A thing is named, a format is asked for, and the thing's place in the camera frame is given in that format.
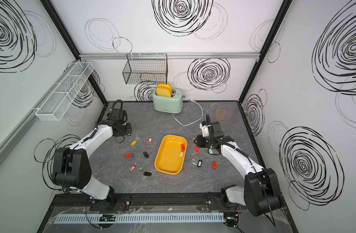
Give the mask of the yellow plastic storage box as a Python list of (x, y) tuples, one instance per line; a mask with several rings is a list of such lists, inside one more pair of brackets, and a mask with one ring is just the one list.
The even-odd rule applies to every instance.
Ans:
[[(185, 151), (181, 150), (181, 144), (185, 145)], [(160, 144), (154, 165), (157, 171), (168, 174), (178, 175), (184, 164), (187, 140), (181, 136), (166, 135)]]

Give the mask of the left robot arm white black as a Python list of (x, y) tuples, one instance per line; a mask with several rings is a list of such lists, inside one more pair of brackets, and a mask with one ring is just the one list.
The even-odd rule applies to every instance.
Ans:
[(121, 108), (111, 109), (83, 139), (55, 151), (51, 181), (63, 188), (75, 189), (88, 195), (98, 201), (102, 209), (114, 209), (116, 206), (114, 188), (92, 175), (89, 158), (109, 138), (130, 136), (131, 133), (127, 112)]

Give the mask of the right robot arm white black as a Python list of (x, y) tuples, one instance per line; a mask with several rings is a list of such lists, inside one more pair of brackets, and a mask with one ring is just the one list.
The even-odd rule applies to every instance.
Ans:
[(244, 179), (244, 186), (225, 188), (225, 199), (247, 207), (253, 216), (260, 216), (283, 207), (279, 180), (275, 171), (252, 160), (230, 136), (225, 136), (218, 122), (203, 121), (202, 132), (194, 140), (199, 148), (218, 151), (236, 168)]

